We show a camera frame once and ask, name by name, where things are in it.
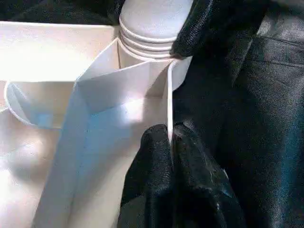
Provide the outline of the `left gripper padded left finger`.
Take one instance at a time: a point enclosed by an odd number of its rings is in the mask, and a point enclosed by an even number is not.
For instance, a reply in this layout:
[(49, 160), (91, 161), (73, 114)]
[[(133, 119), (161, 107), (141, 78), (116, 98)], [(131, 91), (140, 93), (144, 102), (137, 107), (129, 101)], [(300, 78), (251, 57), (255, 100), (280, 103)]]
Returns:
[(167, 127), (148, 128), (123, 186), (119, 228), (173, 226), (173, 170)]

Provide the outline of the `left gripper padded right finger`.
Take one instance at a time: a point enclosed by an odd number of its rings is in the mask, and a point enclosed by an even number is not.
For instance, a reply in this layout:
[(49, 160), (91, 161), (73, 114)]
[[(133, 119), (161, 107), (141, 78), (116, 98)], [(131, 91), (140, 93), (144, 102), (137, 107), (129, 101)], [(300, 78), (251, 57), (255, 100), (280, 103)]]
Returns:
[(228, 177), (200, 137), (177, 124), (173, 145), (178, 227), (245, 228), (244, 213)]

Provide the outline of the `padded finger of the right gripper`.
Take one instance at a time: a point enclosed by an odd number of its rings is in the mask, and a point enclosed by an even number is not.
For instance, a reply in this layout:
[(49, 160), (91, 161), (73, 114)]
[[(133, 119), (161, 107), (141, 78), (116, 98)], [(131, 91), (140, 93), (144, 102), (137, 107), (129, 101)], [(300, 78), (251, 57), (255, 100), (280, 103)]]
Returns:
[(172, 52), (189, 57), (207, 42), (224, 32), (247, 6), (246, 0), (195, 0)]

